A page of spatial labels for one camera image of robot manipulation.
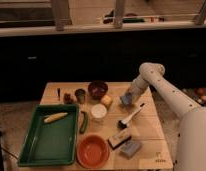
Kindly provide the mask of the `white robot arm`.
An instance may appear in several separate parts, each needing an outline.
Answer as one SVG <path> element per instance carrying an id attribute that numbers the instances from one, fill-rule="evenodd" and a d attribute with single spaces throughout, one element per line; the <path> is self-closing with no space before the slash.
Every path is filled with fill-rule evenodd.
<path id="1" fill-rule="evenodd" d="M 199 105 L 164 77 L 159 63 L 142 63 L 129 92 L 134 104 L 153 86 L 180 119 L 174 171 L 206 171 L 206 107 Z"/>

